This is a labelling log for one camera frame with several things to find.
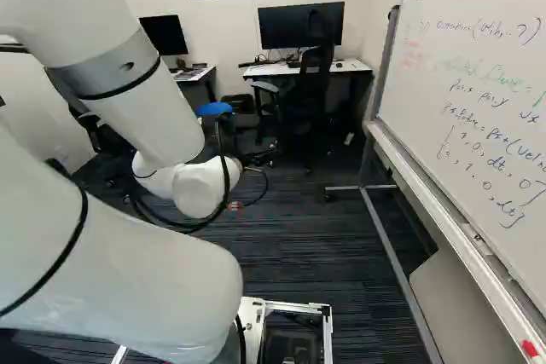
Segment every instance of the whiteboard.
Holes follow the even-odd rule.
[[[404,0],[379,117],[546,315],[546,0]]]

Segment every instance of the blue stool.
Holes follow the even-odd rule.
[[[195,115],[198,117],[205,117],[207,115],[220,115],[232,112],[233,107],[227,102],[208,102],[197,108]]]
[[[226,102],[208,102],[207,104],[203,104],[197,110],[195,110],[195,115],[197,117],[217,117],[220,114],[225,113],[233,113],[233,107],[226,103]],[[230,129],[230,134],[233,136],[233,144],[235,147],[235,150],[237,148],[237,134],[235,132],[235,129]]]

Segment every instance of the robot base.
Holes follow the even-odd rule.
[[[247,364],[269,364],[269,361],[275,364],[334,362],[332,308],[328,304],[242,298],[239,317],[245,329]],[[278,330],[275,324],[280,320],[289,320],[297,326],[291,325],[290,332]],[[125,362],[128,352],[126,347],[120,346],[111,364]]]

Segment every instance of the desktop computer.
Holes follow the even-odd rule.
[[[341,45],[345,2],[313,3],[258,9],[262,49]]]
[[[176,14],[141,17],[139,20],[169,70],[183,71],[177,74],[178,78],[191,78],[206,68],[206,64],[196,64],[188,68],[186,62],[179,57],[188,54],[188,46]]]
[[[188,46],[176,14],[141,17],[140,24],[160,55],[188,53]]]

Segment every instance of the metal frame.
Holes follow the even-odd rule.
[[[264,339],[265,320],[274,313],[295,313],[314,316],[322,319],[322,352],[323,364],[334,364],[332,351],[332,333],[334,322],[332,307],[329,304],[319,303],[285,303],[272,302],[261,298],[242,298],[239,316],[245,327],[245,341],[247,344],[247,364],[257,364],[258,354],[261,351]],[[123,364],[129,349],[120,345],[110,364]]]
[[[385,87],[385,82],[386,82],[386,75],[387,75],[390,60],[391,60],[392,47],[394,45],[394,38],[396,35],[398,15],[399,15],[398,8],[396,7],[393,8],[389,17],[389,26],[388,26],[388,30],[386,34],[385,48],[383,49],[383,56],[381,59],[379,76],[377,77],[377,80],[375,83],[375,92],[373,93],[369,101],[370,109],[369,109],[368,119],[375,118],[377,113],[379,112],[381,97],[383,95],[383,89]],[[417,302],[415,294],[413,293],[413,290],[411,289],[411,285],[402,269],[402,265],[400,264],[400,261],[398,260],[396,252],[394,251],[394,248],[392,247],[391,241],[388,238],[388,235],[386,233],[385,227],[383,226],[383,223],[381,222],[379,214],[377,213],[377,210],[375,209],[374,204],[371,198],[369,197],[369,191],[371,190],[394,189],[394,188],[398,188],[398,186],[396,184],[376,184],[371,181],[372,161],[375,155],[375,139],[371,135],[371,133],[367,131],[364,131],[364,132],[366,134],[366,142],[364,144],[360,171],[358,172],[358,181],[360,185],[359,186],[343,186],[343,187],[326,187],[325,194],[328,195],[328,193],[332,193],[332,192],[357,190],[362,195],[363,201],[366,207],[368,208],[368,212],[372,218],[375,229],[377,230],[377,234],[380,237],[383,248],[385,249],[389,262],[391,263],[392,270],[394,271],[394,274],[397,277],[398,284],[400,285],[400,288],[409,305],[409,309],[411,311],[411,314],[413,315],[413,318],[417,325],[417,329],[421,335],[421,340],[427,350],[431,363],[442,364],[443,363],[442,357],[439,353],[438,346],[434,342],[434,338],[430,331],[430,328],[428,327],[427,320],[425,319],[425,316],[423,315],[421,311],[421,307],[419,306],[419,303]]]

